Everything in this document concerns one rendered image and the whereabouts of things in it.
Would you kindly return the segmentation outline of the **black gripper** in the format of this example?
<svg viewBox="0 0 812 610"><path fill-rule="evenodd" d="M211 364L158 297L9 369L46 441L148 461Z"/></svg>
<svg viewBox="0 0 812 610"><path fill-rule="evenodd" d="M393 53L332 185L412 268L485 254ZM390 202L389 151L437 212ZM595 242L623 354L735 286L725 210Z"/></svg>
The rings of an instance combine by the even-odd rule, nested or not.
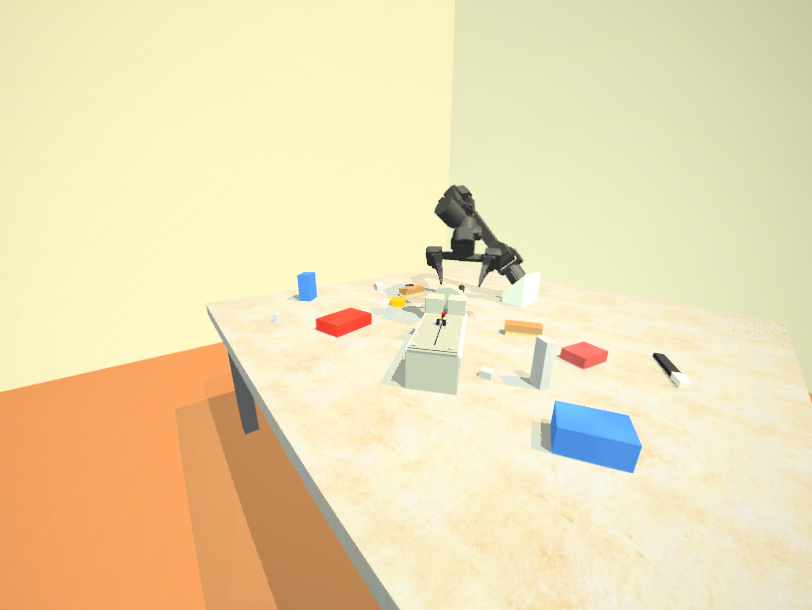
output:
<svg viewBox="0 0 812 610"><path fill-rule="evenodd" d="M499 248L485 248L485 254L481 254L475 253L473 244L455 245L453 251L442 251L442 246L428 246L425 254L427 265L432 266L438 273L440 285L443 282L443 260L483 262L478 285L480 287L490 272L499 269L501 259Z"/></svg>

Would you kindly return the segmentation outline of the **blue rectangular block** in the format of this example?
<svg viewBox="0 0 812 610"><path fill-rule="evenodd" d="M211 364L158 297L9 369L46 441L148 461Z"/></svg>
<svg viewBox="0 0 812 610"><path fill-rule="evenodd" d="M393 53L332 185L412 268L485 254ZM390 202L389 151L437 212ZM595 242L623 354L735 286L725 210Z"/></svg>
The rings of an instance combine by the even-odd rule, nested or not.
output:
<svg viewBox="0 0 812 610"><path fill-rule="evenodd" d="M297 275L299 300L313 301L317 297L316 272L303 272Z"/></svg>
<svg viewBox="0 0 812 610"><path fill-rule="evenodd" d="M552 454L634 474L643 446L629 417L555 400Z"/></svg>

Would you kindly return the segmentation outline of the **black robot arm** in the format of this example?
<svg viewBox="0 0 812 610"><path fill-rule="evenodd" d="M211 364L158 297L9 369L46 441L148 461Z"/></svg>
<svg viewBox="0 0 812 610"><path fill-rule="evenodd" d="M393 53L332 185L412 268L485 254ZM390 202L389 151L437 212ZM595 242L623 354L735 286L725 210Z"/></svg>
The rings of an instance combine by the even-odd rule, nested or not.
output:
<svg viewBox="0 0 812 610"><path fill-rule="evenodd" d="M451 249L455 245L468 244L473 244L474 249L474 241L482 239L487 248L499 248L501 250L499 269L496 269L499 275L503 276L505 274L511 285L521 279L526 274L520 265L524 259L515 249L496 239L475 210L475 201L471 197L471 192L464 185L456 186L453 184L443 195L444 197L438 201L434 213L447 226L454 228Z"/></svg>

